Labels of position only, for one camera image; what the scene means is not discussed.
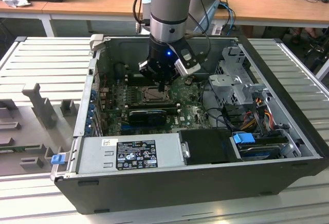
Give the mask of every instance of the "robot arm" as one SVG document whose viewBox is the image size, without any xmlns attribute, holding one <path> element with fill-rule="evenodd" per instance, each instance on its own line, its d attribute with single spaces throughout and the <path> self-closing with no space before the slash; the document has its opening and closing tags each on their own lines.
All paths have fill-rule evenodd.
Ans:
<svg viewBox="0 0 329 224">
<path fill-rule="evenodd" d="M 152 0 L 150 49 L 140 72 L 159 83 L 159 90 L 179 75 L 200 70 L 205 55 L 195 55 L 185 39 L 190 0 Z"/>
</svg>

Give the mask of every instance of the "green circuit board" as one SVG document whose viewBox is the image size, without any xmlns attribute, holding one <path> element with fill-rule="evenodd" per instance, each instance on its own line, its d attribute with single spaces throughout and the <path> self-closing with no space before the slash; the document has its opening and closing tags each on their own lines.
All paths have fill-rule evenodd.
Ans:
<svg viewBox="0 0 329 224">
<path fill-rule="evenodd" d="M 110 88 L 104 113 L 108 136 L 175 133 L 180 129 L 210 128 L 210 123 L 198 101 L 200 89 L 192 79 L 177 79 L 165 92 L 157 86 L 131 86 L 116 82 Z M 133 127 L 129 124 L 132 110 L 166 110 L 165 125 Z"/>
</svg>

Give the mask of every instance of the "table leg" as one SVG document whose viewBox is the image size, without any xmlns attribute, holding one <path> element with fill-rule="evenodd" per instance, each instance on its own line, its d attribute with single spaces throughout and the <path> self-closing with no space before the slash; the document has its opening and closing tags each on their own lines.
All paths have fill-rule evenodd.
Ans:
<svg viewBox="0 0 329 224">
<path fill-rule="evenodd" d="M 329 60 L 325 62 L 325 64 L 321 67 L 319 72 L 315 75 L 318 80 L 322 81 L 322 79 L 327 75 L 329 72 Z"/>
<path fill-rule="evenodd" d="M 39 16 L 39 19 L 41 20 L 41 22 L 43 24 L 43 28 L 45 29 L 45 32 L 48 37 L 57 36 L 55 27 L 53 25 L 53 21 L 51 20 L 51 17 L 49 14 L 42 14 Z"/>
<path fill-rule="evenodd" d="M 90 20 L 87 20 L 87 28 L 88 28 L 88 32 L 89 33 L 93 33 L 93 26 L 92 26 L 92 22 Z"/>
</svg>

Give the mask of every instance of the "sticker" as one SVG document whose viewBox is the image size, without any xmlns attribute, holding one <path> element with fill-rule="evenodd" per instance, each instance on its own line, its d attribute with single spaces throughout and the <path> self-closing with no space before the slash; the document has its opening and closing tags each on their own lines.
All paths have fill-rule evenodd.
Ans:
<svg viewBox="0 0 329 224">
<path fill-rule="evenodd" d="M 118 142 L 118 139 L 103 139 L 103 141 L 104 140 L 116 140 L 117 170 L 150 169 L 158 167 L 155 140 L 131 142 Z"/>
<path fill-rule="evenodd" d="M 0 151 L 0 154 L 5 154 L 5 153 L 14 153 L 13 150 L 3 150 L 3 151 Z"/>
<path fill-rule="evenodd" d="M 112 138 L 112 139 L 102 139 L 102 146 L 115 146 L 119 139 Z"/>
</svg>

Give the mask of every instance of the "black plastic cover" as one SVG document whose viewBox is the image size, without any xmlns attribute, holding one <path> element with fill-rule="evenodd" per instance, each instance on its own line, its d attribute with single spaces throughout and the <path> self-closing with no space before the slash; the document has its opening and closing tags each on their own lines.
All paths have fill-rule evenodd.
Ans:
<svg viewBox="0 0 329 224">
<path fill-rule="evenodd" d="M 178 133 L 181 143 L 186 143 L 190 152 L 186 165 L 237 162 L 228 130 L 195 129 Z"/>
</svg>

